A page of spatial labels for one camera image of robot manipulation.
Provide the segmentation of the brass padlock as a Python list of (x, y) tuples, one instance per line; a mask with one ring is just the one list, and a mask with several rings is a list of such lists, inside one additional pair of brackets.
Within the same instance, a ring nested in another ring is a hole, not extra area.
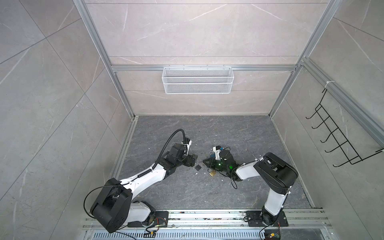
[(215, 170), (212, 170), (212, 169), (208, 169), (208, 172), (211, 177), (214, 177), (217, 173)]

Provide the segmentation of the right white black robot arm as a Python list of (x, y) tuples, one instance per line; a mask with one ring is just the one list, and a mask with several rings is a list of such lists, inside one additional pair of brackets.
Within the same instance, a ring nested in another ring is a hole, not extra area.
[(203, 164), (230, 178), (235, 189), (237, 182), (254, 177), (261, 177), (266, 182), (270, 191), (261, 211), (261, 219), (266, 226), (275, 224), (299, 176), (297, 170), (273, 153), (266, 153), (260, 159), (246, 164), (237, 164), (228, 148), (216, 146), (213, 150), (214, 153), (203, 160)]

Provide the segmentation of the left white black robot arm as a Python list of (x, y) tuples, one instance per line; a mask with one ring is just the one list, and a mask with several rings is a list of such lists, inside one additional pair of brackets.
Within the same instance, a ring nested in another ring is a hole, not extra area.
[(156, 210), (147, 202), (133, 199), (173, 174), (180, 166), (193, 167), (197, 155), (190, 155), (192, 141), (174, 144), (170, 151), (160, 154), (158, 163), (127, 179), (109, 179), (100, 187), (100, 193), (90, 208), (90, 216), (96, 219), (109, 233), (123, 227), (124, 223), (150, 226)]

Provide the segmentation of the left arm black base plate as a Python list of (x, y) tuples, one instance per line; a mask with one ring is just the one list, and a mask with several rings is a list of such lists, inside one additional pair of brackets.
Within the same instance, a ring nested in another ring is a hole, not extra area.
[(143, 222), (131, 222), (127, 224), (128, 228), (141, 228), (141, 227), (149, 227), (155, 225), (165, 225), (168, 224), (169, 212), (168, 211), (157, 211), (154, 214), (150, 214), (146, 220)]

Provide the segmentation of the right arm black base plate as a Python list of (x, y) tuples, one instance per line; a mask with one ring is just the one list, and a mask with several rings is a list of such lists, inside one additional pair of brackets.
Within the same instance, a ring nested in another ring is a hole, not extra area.
[(246, 211), (243, 221), (248, 223), (249, 227), (288, 227), (289, 223), (283, 211), (273, 216), (269, 212), (263, 211)]

